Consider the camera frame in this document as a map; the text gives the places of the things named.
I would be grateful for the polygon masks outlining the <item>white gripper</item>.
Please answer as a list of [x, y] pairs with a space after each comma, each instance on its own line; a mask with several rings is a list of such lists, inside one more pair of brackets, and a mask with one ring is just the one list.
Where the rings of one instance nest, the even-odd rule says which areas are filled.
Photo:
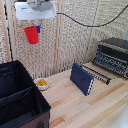
[[34, 20], [40, 20], [38, 33], [40, 33], [43, 19], [53, 19], [57, 15], [55, 3], [52, 1], [42, 2], [39, 6], [28, 2], [16, 2], [15, 9], [18, 20], [31, 20], [34, 27]]

